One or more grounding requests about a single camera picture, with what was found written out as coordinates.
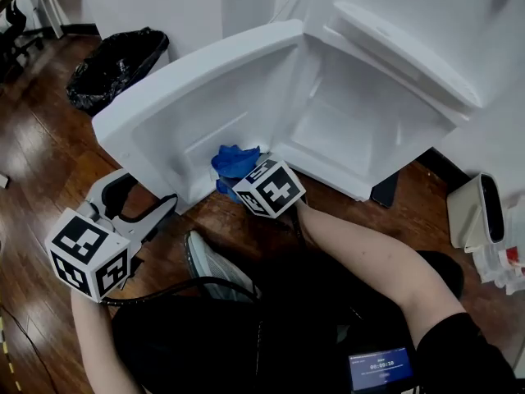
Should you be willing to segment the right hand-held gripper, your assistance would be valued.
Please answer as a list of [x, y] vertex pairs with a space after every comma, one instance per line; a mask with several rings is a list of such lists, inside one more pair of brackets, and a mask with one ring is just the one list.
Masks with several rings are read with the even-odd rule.
[[233, 191], [252, 214], [265, 218], [278, 218], [306, 194], [294, 171], [280, 158], [260, 162]]

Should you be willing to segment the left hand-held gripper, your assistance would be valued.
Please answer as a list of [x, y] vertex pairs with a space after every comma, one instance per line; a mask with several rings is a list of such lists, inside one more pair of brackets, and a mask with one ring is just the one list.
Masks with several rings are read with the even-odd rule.
[[141, 264], [136, 254], [142, 244], [175, 212], [177, 194], [135, 218], [120, 214], [137, 183], [123, 168], [100, 178], [76, 210], [64, 210], [45, 240], [57, 278], [94, 302], [124, 288]]

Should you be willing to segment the blue cloth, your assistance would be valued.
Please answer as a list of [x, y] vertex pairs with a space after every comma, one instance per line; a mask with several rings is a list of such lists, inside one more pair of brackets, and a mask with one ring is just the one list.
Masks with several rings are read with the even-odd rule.
[[221, 145], [218, 154], [211, 160], [211, 165], [218, 175], [216, 189], [220, 194], [228, 195], [237, 204], [241, 204], [233, 187], [247, 176], [256, 165], [261, 151], [257, 146], [252, 149], [241, 149], [238, 145]]

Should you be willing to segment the white water dispenser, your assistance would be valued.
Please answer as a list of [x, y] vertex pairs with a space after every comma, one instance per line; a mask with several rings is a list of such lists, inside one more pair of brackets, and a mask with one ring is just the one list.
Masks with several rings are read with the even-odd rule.
[[482, 100], [470, 108], [308, 0], [277, 21], [186, 55], [120, 94], [93, 120], [99, 144], [157, 197], [185, 211], [215, 188], [221, 145], [278, 154], [358, 200], [525, 77], [525, 0], [341, 0], [420, 39]]

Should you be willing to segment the person's left forearm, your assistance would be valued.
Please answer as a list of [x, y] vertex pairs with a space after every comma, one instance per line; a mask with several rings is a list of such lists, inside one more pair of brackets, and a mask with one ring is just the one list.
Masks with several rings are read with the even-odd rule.
[[84, 371], [94, 394], [146, 394], [116, 351], [107, 306], [72, 291], [71, 310]]

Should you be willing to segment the person's right forearm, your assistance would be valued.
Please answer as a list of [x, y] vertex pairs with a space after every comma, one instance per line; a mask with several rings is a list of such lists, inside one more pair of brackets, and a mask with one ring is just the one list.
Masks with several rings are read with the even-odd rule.
[[465, 312], [438, 272], [393, 237], [296, 203], [312, 242], [402, 311], [413, 343], [445, 319]]

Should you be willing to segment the grey sneaker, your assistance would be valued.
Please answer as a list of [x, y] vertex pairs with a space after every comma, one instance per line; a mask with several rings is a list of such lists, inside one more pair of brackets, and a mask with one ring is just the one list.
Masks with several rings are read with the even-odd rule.
[[[261, 291], [253, 280], [230, 260], [215, 252], [196, 231], [185, 235], [185, 250], [191, 277], [217, 277], [244, 288], [258, 299], [261, 297]], [[215, 283], [205, 284], [201, 292], [217, 300], [251, 301], [243, 293]]]

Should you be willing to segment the black trash bag bin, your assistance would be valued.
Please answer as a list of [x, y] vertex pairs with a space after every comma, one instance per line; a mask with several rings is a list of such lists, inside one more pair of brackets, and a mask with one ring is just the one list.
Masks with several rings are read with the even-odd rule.
[[73, 72], [66, 87], [71, 105], [94, 117], [146, 77], [168, 46], [167, 35], [149, 27], [105, 38]]

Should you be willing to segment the white drip tray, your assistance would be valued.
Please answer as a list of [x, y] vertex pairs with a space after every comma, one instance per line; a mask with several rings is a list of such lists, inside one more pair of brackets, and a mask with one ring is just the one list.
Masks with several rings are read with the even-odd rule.
[[482, 106], [482, 100], [468, 80], [414, 35], [358, 5], [340, 0], [334, 3], [334, 8], [346, 24], [387, 49], [387, 54], [381, 56], [383, 60], [390, 64], [405, 62], [462, 104], [470, 108]]

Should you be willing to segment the black office chair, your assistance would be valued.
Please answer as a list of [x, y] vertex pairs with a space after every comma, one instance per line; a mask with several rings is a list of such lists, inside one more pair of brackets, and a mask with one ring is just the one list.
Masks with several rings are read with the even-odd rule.
[[27, 17], [17, 7], [15, 0], [6, 7], [6, 20], [10, 26], [4, 32], [0, 32], [0, 84], [12, 69], [21, 69], [17, 58], [20, 55], [28, 57], [28, 49], [31, 46], [35, 46], [38, 50], [43, 49], [43, 40], [40, 36], [21, 46], [16, 44], [16, 40], [23, 35]]

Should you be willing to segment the beige slim waste bin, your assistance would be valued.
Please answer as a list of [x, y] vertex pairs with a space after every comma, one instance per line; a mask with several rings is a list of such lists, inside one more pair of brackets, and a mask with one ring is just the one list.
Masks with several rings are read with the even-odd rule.
[[446, 199], [451, 245], [472, 253], [504, 239], [504, 214], [495, 178], [480, 173]]

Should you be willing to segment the black screen device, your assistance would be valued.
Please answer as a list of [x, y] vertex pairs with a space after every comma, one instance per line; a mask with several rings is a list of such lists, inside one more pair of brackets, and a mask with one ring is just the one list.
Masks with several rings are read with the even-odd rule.
[[403, 394], [417, 386], [404, 347], [350, 355], [348, 362], [353, 394]]

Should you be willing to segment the clear bag of bottles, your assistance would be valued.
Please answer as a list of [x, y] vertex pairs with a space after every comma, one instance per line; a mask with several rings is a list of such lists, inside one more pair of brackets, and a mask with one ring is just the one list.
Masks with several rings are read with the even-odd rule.
[[525, 291], [525, 195], [504, 212], [505, 237], [472, 253], [482, 283], [493, 282], [506, 295]]

